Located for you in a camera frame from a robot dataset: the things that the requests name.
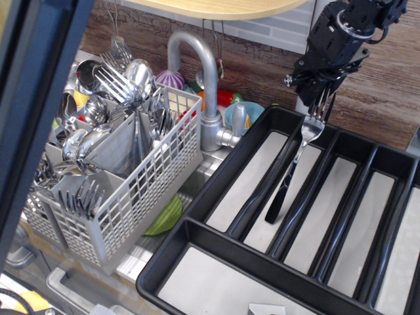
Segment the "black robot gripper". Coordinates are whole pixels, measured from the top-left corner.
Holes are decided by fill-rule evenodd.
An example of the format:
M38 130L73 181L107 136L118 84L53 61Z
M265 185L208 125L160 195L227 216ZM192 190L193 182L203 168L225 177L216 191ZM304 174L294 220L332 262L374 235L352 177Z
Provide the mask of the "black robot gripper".
M307 52L295 62L293 73L285 78L288 87L305 106L313 105L324 90L329 98L347 75L357 72L369 51L364 43L375 45L376 30L387 36L389 26L407 12L407 1L332 1L327 4L313 28Z

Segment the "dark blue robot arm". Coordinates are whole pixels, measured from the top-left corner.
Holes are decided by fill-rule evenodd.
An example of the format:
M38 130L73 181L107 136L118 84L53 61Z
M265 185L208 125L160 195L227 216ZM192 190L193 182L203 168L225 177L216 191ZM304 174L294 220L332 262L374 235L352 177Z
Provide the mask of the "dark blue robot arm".
M93 14L92 1L17 1L11 4L1 41L1 258L6 259L57 111L68 72ZM368 62L370 87L351 77L331 115L332 124L405 148L408 102L401 82L416 3Z

